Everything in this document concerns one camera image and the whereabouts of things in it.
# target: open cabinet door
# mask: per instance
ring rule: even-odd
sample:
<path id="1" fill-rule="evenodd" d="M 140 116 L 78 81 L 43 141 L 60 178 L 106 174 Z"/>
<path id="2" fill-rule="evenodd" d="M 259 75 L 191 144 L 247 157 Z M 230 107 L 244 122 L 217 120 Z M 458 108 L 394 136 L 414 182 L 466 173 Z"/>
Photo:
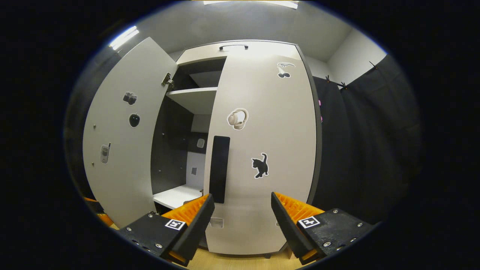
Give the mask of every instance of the open cabinet door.
<path id="1" fill-rule="evenodd" d="M 85 172 L 95 198 L 119 228 L 155 211 L 152 139 L 168 87 L 162 81 L 176 71 L 177 64 L 148 37 L 113 67 L 90 105 L 83 136 Z"/>

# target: black rectangular panel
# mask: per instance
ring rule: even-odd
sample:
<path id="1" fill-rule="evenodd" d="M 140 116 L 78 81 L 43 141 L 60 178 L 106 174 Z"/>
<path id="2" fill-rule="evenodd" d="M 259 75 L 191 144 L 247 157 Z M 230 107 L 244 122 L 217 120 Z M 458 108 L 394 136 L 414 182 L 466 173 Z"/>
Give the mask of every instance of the black rectangular panel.
<path id="1" fill-rule="evenodd" d="M 192 77 L 180 68 L 175 72 L 172 80 L 174 82 L 172 91 L 199 88 L 198 84 L 192 79 Z"/>
<path id="2" fill-rule="evenodd" d="M 230 137 L 214 136 L 212 163 L 210 164 L 210 194 L 214 202 L 225 202 L 225 187 L 227 183 L 228 150 Z"/>
<path id="3" fill-rule="evenodd" d="M 193 113 L 168 97 L 158 112 L 152 141 L 152 193 L 186 184 L 187 148 Z"/>
<path id="4" fill-rule="evenodd" d="M 222 71 L 225 65 L 226 57 L 221 59 L 205 60 L 179 66 L 185 74 L 195 74 L 200 72 Z"/>

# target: ceiling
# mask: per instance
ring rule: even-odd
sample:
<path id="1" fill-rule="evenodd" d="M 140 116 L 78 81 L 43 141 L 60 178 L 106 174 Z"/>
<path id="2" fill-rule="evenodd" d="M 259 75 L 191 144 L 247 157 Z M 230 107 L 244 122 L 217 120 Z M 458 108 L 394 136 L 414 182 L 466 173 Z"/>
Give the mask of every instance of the ceiling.
<path id="1" fill-rule="evenodd" d="M 211 42 L 263 39 L 298 44 L 305 55 L 324 62 L 352 30 L 347 23 L 303 1 L 296 10 L 254 1 L 211 5 L 178 1 L 136 25 L 167 53 Z"/>

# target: small square sticker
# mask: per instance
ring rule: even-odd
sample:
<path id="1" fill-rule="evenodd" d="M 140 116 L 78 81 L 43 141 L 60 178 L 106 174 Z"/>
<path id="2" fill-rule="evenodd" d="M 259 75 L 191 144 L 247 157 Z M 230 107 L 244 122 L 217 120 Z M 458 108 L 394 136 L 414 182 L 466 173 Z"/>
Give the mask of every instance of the small square sticker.
<path id="1" fill-rule="evenodd" d="M 306 219 L 299 220 L 299 222 L 305 229 L 320 224 L 320 222 L 313 216 Z"/>
<path id="2" fill-rule="evenodd" d="M 185 224 L 185 222 L 183 222 L 183 221 L 170 220 L 169 222 L 167 222 L 165 227 L 169 227 L 171 229 L 175 229 L 175 230 L 179 231 L 183 227 L 184 224 Z"/>

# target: shelf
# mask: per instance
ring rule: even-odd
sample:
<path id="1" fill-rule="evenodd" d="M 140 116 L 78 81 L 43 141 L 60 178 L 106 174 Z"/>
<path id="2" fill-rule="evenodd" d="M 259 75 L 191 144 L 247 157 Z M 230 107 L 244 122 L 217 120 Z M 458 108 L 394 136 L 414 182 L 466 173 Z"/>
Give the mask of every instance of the shelf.
<path id="1" fill-rule="evenodd" d="M 193 114 L 212 114 L 217 87 L 171 91 L 167 97 Z"/>
<path id="2" fill-rule="evenodd" d="M 175 209 L 183 205 L 183 202 L 201 197 L 200 188 L 187 186 L 186 184 L 153 195 L 153 200 L 165 207 Z"/>

